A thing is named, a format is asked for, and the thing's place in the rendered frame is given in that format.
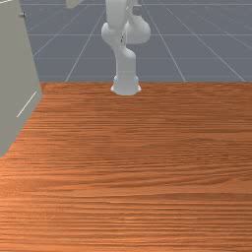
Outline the pale grey cabinet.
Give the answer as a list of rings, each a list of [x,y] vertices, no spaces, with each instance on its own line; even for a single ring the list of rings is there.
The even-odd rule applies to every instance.
[[[42,98],[26,17],[20,0],[0,0],[0,157]]]

